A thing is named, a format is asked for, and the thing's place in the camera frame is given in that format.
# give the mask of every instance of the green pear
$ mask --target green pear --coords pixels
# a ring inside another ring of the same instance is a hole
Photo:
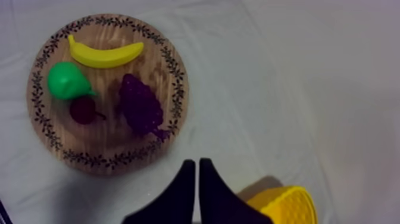
[[[56,63],[49,71],[47,87],[58,99],[73,99],[84,95],[96,95],[88,79],[79,68],[68,61]]]

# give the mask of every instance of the white surface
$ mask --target white surface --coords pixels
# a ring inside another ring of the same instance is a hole
[[[118,223],[153,200],[183,159],[211,157],[234,191],[265,175],[305,186],[320,223],[397,223],[399,8],[373,0],[0,0],[0,198],[14,223]],[[190,83],[189,114],[170,153],[116,178],[53,158],[25,103],[41,45],[95,13],[158,28]]]

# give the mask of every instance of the yellow basket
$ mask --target yellow basket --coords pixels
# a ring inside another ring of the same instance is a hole
[[[301,186],[284,186],[265,190],[247,203],[274,224],[317,224],[313,199]]]

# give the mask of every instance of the yellow banana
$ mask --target yellow banana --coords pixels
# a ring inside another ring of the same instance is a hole
[[[142,51],[143,42],[132,43],[121,48],[98,50],[77,43],[73,35],[68,36],[71,56],[78,62],[93,68],[107,69],[121,66],[135,59]]]

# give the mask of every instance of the round wooden tray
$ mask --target round wooden tray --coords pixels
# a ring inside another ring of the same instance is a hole
[[[93,69],[70,55],[67,36],[96,49],[113,49],[143,42],[139,57],[113,69]],[[50,96],[49,69],[59,61],[79,66],[98,93],[96,110],[107,116],[79,125],[68,112],[69,101]],[[164,111],[160,129],[163,142],[153,134],[134,136],[123,116],[115,112],[122,77],[132,73],[149,85]],[[125,15],[98,14],[81,18],[57,31],[39,51],[29,75],[27,106],[33,127],[47,149],[71,167],[97,175],[137,169],[162,155],[178,134],[188,107],[188,79],[182,60],[171,42],[158,30]]]

